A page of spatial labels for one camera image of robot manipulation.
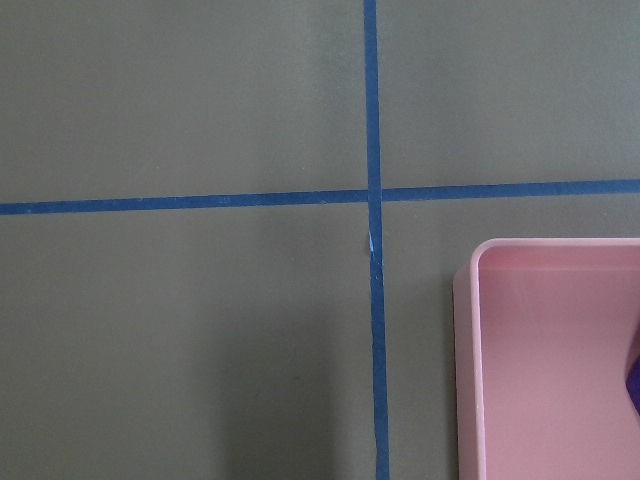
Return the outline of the purple cloth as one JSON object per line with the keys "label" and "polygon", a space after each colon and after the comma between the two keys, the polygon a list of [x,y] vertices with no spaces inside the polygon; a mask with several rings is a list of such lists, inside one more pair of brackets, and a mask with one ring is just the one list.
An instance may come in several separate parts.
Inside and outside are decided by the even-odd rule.
{"label": "purple cloth", "polygon": [[625,385],[630,401],[636,413],[639,413],[639,327],[636,327],[629,347]]}

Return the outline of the pink plastic bin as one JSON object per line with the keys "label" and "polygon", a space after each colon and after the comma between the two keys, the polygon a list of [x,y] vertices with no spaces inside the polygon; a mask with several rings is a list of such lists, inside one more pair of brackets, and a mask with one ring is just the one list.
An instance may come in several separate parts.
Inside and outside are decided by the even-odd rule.
{"label": "pink plastic bin", "polygon": [[635,238],[502,238],[453,282],[458,475],[635,479]]}

